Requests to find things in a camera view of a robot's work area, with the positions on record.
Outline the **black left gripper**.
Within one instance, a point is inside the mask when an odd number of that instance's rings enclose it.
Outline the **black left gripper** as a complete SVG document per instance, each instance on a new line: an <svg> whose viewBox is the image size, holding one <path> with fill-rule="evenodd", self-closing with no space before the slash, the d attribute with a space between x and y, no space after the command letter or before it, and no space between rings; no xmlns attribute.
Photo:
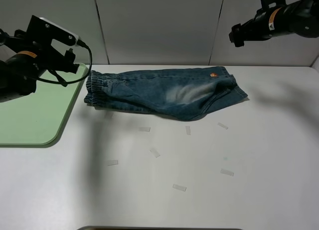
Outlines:
<svg viewBox="0 0 319 230"><path fill-rule="evenodd" d="M52 44L44 45L26 38L26 31L17 29L13 35L13 72L19 76L40 77L46 70L77 73L73 46L61 54Z"/></svg>

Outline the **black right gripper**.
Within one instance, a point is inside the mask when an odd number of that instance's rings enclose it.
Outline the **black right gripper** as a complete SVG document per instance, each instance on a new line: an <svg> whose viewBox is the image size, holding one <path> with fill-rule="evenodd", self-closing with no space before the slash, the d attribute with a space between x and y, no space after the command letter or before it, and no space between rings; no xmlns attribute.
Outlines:
<svg viewBox="0 0 319 230"><path fill-rule="evenodd" d="M260 22L261 17L256 16L244 24L239 23L232 26L231 32L229 33L230 42L233 43L235 47L242 47L245 41L261 41Z"/></svg>

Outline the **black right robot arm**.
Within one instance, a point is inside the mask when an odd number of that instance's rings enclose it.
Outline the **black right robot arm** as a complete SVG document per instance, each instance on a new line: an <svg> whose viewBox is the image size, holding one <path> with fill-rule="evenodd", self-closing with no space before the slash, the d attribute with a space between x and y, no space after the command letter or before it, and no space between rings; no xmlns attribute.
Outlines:
<svg viewBox="0 0 319 230"><path fill-rule="evenodd" d="M319 36L319 0L260 0L254 18L232 26L229 40L235 47L246 41L265 41L273 37L297 34L305 38Z"/></svg>

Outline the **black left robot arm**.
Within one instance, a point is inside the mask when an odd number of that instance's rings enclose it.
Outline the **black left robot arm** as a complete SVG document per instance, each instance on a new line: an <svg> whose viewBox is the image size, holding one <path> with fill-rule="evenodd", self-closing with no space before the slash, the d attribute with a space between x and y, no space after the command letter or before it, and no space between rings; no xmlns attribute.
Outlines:
<svg viewBox="0 0 319 230"><path fill-rule="evenodd" d="M75 54L69 49L64 55L51 46L48 36L37 38L38 32L14 32L13 36L0 31L0 44L14 52L6 61L0 62L0 101L19 98L35 93L36 81L45 71L49 71L64 87L66 81L57 72L77 73L78 64L74 63Z"/></svg>

